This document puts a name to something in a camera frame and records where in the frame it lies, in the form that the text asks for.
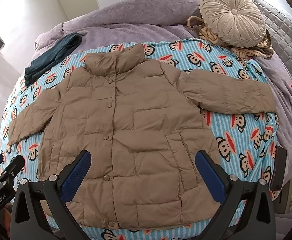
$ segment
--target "jacket collar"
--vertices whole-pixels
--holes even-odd
[[[85,68],[97,76],[109,76],[127,72],[145,60],[141,43],[123,51],[88,53]]]

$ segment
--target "jacket pocket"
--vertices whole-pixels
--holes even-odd
[[[166,139],[181,176],[184,191],[195,188],[197,186],[195,166],[180,133],[167,135]]]

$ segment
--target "jacket's left sleeve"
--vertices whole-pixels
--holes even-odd
[[[270,86],[266,83],[236,79],[203,69],[187,74],[176,72],[161,63],[166,78],[193,104],[205,110],[222,114],[276,112]]]
[[[54,89],[45,89],[35,102],[26,107],[9,124],[9,145],[39,132],[52,118],[67,91],[70,75]]]

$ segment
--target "quilted stitching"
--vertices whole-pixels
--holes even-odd
[[[292,16],[285,10],[273,7],[264,0],[252,0],[269,27],[274,51],[292,75]]]

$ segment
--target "monkey print blanket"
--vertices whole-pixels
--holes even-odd
[[[83,66],[87,53],[122,50],[133,44],[115,44],[70,55],[29,87],[25,86],[24,78],[20,77],[2,115],[0,153],[4,156],[4,162],[0,166],[0,173],[14,156],[20,154],[25,158],[25,166],[16,177],[16,183],[22,178],[36,181],[42,131],[23,139],[17,145],[10,146],[7,144],[10,121],[34,102],[44,89],[53,88],[75,68]],[[229,50],[213,46],[200,39],[147,42],[144,44],[144,52],[145,57],[166,62],[187,73],[195,68],[201,68],[237,79],[255,79],[267,83],[263,71],[253,59],[242,60]],[[199,110],[204,117],[205,125],[212,130],[216,138],[224,170],[228,174],[236,174],[241,180],[255,182],[259,178],[264,178],[269,183],[274,169],[277,145],[277,115],[273,113],[226,115]],[[233,217],[232,225],[237,223],[243,208],[244,202],[241,202]],[[53,218],[48,217],[48,220],[52,226],[57,227]],[[209,220],[205,220],[180,228],[156,231],[126,229],[113,231],[92,227],[83,227],[83,229],[92,239],[177,240],[199,235],[208,222]]]

